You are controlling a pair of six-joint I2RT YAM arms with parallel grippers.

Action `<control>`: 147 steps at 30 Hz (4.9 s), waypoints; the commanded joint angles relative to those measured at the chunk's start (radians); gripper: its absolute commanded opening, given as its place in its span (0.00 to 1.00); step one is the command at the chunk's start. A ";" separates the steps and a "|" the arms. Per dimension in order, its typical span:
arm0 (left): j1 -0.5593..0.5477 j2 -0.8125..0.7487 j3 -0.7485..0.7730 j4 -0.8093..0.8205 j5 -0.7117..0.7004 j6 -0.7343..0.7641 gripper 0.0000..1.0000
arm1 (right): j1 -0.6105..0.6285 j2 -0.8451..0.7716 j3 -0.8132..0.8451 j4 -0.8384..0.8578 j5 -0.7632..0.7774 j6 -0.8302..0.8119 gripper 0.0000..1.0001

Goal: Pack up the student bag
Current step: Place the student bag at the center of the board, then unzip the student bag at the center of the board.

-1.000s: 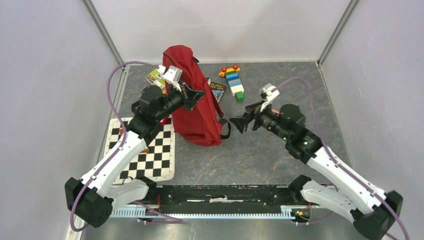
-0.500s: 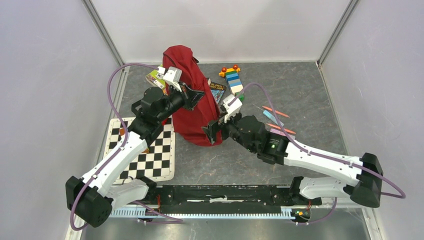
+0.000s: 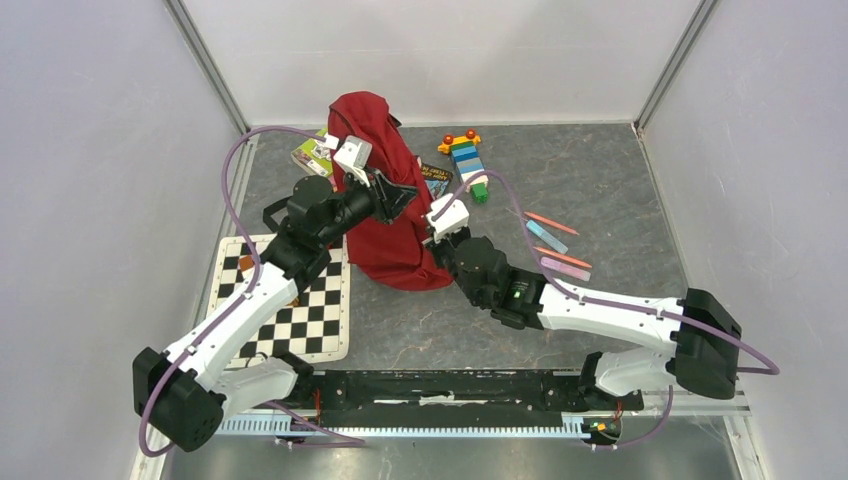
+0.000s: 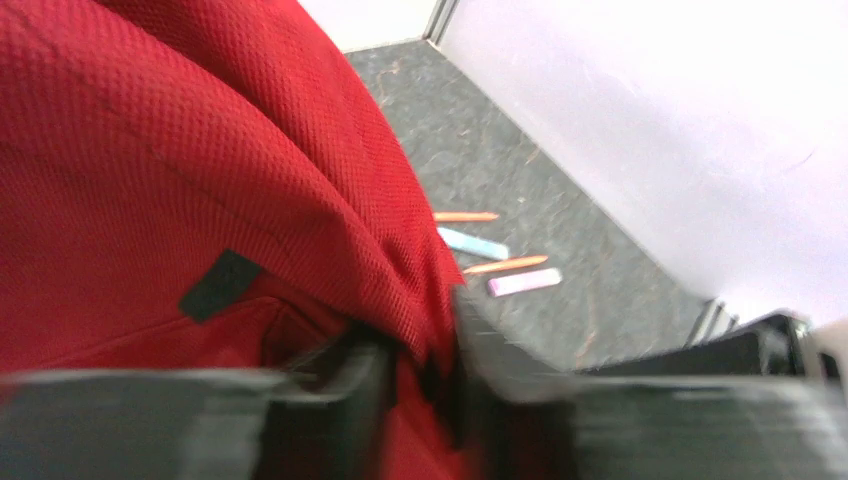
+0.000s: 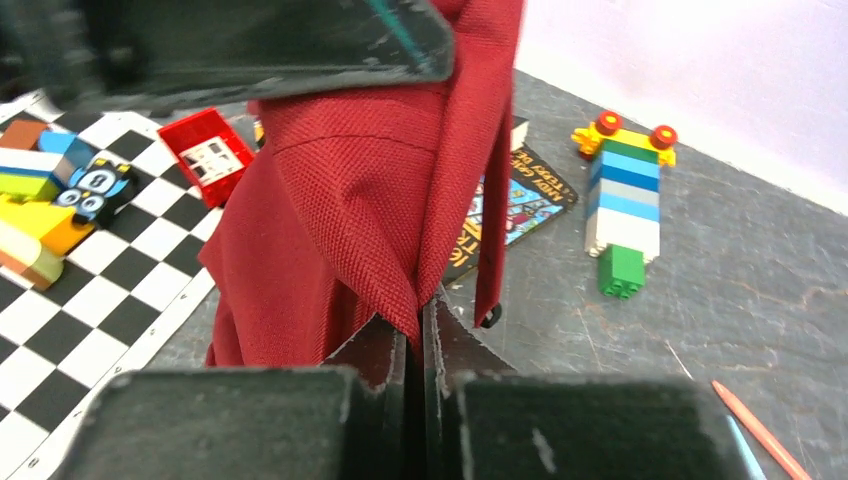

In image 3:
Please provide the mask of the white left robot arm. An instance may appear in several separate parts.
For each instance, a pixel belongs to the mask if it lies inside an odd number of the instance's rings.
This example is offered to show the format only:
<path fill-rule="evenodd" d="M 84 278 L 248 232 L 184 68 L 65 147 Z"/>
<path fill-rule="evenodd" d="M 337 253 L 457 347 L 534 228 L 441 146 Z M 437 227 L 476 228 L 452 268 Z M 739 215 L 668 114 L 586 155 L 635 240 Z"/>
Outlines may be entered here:
<path fill-rule="evenodd" d="M 254 266 L 245 282 L 185 336 L 161 352 L 147 347 L 133 360 L 141 451 L 149 457 L 173 447 L 195 451 L 245 410 L 275 400 L 306 405 L 314 381 L 295 355 L 233 371 L 230 361 L 272 314 L 311 287 L 329 264 L 330 246 L 365 220 L 392 224 L 417 196 L 416 187 L 373 170 L 364 181 L 345 175 L 342 191 L 324 177 L 304 177 L 291 196 L 272 204 L 270 214 L 286 215 L 264 251 L 247 244 Z"/>

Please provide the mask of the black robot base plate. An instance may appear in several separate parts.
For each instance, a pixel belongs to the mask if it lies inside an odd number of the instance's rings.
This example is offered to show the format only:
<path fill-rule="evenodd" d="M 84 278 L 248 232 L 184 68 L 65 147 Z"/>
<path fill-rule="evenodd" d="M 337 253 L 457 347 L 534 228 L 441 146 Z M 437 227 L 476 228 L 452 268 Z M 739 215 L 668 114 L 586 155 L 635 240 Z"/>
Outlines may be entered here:
<path fill-rule="evenodd" d="M 326 370 L 281 399 L 326 427 L 554 427 L 562 414 L 639 412 L 641 393 L 613 397 L 562 370 Z"/>

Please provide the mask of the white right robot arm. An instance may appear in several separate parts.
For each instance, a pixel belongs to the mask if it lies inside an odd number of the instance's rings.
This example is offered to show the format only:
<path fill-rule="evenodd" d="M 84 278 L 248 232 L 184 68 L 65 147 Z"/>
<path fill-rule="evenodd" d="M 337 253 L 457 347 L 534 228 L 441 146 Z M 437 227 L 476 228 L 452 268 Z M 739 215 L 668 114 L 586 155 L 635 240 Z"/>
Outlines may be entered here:
<path fill-rule="evenodd" d="M 580 400 L 602 408 L 641 389 L 677 385 L 729 400 L 736 393 L 741 329 L 715 297 L 690 289 L 682 299 L 613 294 L 549 280 L 512 266 L 504 252 L 468 228 L 423 243 L 469 303 L 512 329 L 577 331 L 633 344 L 587 356 Z"/>

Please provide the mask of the green paperback book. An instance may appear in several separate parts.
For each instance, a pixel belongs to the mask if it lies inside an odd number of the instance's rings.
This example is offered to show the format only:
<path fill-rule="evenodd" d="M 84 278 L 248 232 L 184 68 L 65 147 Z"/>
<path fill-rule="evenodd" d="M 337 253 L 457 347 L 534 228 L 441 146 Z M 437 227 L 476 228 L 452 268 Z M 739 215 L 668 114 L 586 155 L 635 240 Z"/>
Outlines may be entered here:
<path fill-rule="evenodd" d="M 291 152 L 291 159 L 308 175 L 332 177 L 331 150 L 318 140 L 308 138 Z"/>

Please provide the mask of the red student backpack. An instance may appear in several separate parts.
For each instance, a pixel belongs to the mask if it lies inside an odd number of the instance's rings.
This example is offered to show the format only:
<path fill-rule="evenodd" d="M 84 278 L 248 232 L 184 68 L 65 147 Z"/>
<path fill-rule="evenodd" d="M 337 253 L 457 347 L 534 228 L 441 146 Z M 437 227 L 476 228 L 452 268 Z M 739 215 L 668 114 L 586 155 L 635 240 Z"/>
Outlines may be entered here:
<path fill-rule="evenodd" d="M 350 262 L 375 282 L 404 291 L 452 284 L 451 274 L 423 245 L 431 198 L 399 126 L 387 100 L 372 92 L 345 93 L 330 105 L 329 134 L 371 146 L 367 180 L 335 165 L 331 179 L 313 175 L 297 181 L 262 264 L 280 268 L 304 290 L 327 266 L 329 247 L 346 238 Z"/>

